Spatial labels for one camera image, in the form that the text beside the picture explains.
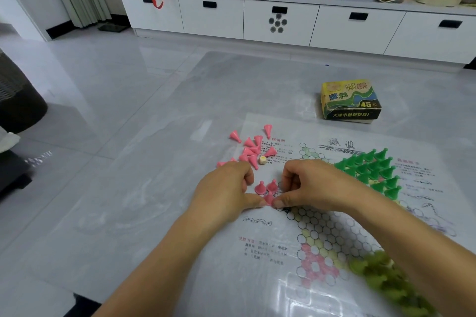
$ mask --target hand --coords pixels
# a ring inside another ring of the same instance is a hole
[[[284,165],[281,189],[274,208],[308,205],[324,211],[348,213],[362,196],[377,193],[321,160],[289,160]]]
[[[248,162],[228,162],[203,177],[187,212],[206,216],[211,226],[219,230],[235,221],[243,210],[266,206],[258,194],[245,193],[254,181]]]

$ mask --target drawer handle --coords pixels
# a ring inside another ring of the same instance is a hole
[[[367,20],[368,13],[350,13],[350,20]]]
[[[272,10],[273,14],[287,14],[288,7],[287,6],[274,6]]]
[[[440,28],[451,28],[458,29],[463,22],[461,20],[442,20],[439,27]]]
[[[217,2],[216,1],[204,1],[203,2],[203,7],[204,8],[216,9],[217,8]]]

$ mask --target cabinet drawer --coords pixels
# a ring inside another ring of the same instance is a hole
[[[311,45],[384,54],[405,12],[321,6]]]
[[[470,63],[476,56],[476,17],[407,12],[385,55]]]
[[[133,28],[183,32],[179,0],[164,0],[157,9],[152,0],[122,0]]]
[[[309,46],[318,10],[318,5],[245,0],[243,37]]]
[[[186,33],[243,39],[243,0],[178,0]]]

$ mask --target game board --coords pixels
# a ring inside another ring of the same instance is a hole
[[[255,171],[249,193],[260,181],[279,181],[289,159],[321,159],[334,164],[372,149],[388,148],[386,158],[393,159],[386,163],[395,166],[393,176],[400,179],[393,183],[401,186],[391,193],[392,199],[434,229],[475,250],[472,237],[466,234],[476,227],[471,208],[434,146],[251,113],[239,134],[243,139],[264,135],[265,124],[272,124],[273,131],[270,140],[263,140],[262,150],[274,146],[278,154]],[[236,146],[233,157],[238,158],[242,149]],[[308,316],[319,311],[337,316],[401,316],[397,306],[349,269],[350,258],[380,249],[378,242],[344,213],[308,206],[246,211],[205,248],[196,279],[200,288],[194,288],[191,298],[196,306],[212,291],[229,296],[227,306],[236,312],[231,315],[237,316]],[[214,283],[207,281],[209,274],[214,274]],[[218,283],[218,288],[217,280],[237,285]],[[209,307],[203,308],[205,314],[211,313]]]

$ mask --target cardboard box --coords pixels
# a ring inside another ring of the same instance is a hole
[[[321,89],[324,119],[371,123],[382,106],[368,79],[328,81]]]

